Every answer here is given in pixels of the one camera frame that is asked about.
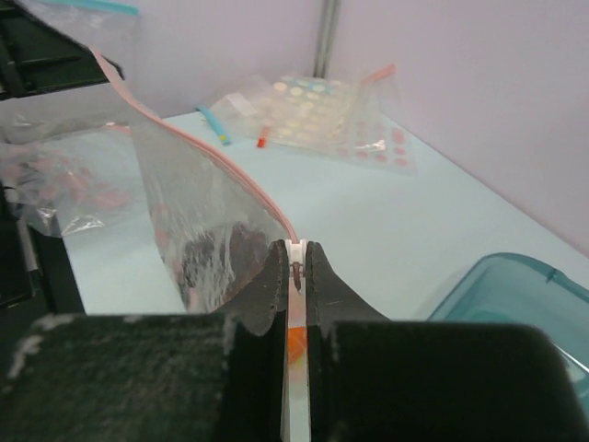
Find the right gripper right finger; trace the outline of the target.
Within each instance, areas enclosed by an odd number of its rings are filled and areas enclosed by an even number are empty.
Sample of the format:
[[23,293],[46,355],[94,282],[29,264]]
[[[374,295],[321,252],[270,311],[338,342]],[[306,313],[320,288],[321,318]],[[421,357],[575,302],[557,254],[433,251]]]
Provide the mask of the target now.
[[524,323],[391,320],[306,252],[311,439],[584,441],[588,385]]

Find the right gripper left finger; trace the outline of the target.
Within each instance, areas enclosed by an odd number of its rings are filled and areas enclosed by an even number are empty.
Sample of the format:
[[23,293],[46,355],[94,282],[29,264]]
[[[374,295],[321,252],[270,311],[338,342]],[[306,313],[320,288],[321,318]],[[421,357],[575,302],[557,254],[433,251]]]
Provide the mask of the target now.
[[47,315],[1,383],[5,441],[278,441],[289,260],[209,314]]

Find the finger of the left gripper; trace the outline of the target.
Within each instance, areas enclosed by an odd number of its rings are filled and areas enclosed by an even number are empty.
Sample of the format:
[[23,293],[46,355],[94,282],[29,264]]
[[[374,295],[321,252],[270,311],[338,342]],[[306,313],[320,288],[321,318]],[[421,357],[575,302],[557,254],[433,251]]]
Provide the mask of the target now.
[[21,1],[1,3],[1,99],[21,99],[106,81],[87,47],[34,17]]

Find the orange fruit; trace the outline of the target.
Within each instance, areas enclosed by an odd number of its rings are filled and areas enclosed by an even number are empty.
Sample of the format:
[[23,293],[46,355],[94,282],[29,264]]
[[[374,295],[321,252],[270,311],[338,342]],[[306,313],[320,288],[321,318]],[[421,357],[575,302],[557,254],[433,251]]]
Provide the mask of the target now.
[[307,338],[305,327],[293,327],[287,333],[287,361],[291,366],[306,353]]

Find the teal transparent plastic tray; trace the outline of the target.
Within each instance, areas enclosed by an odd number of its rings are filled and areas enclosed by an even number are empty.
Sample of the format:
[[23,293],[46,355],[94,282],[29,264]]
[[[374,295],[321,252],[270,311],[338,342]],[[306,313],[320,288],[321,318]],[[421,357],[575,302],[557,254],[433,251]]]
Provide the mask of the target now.
[[542,261],[517,253],[480,259],[430,319],[537,327],[563,355],[575,387],[588,385],[588,290]]

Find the clear zip bag red dots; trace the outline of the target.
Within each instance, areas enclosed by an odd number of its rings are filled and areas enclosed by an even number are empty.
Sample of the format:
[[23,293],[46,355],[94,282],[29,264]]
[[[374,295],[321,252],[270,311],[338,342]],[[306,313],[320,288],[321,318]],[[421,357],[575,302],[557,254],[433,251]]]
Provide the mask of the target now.
[[[281,335],[306,328],[303,276],[306,245],[268,194],[217,148],[164,122],[136,100],[116,68],[97,50],[99,67],[130,112],[128,127],[142,178],[156,245],[190,313],[211,313],[243,305],[256,323],[280,311],[287,316]],[[246,285],[261,274],[275,240],[285,242],[284,308],[247,301]],[[311,438],[306,353],[286,361],[283,432],[286,441]]]

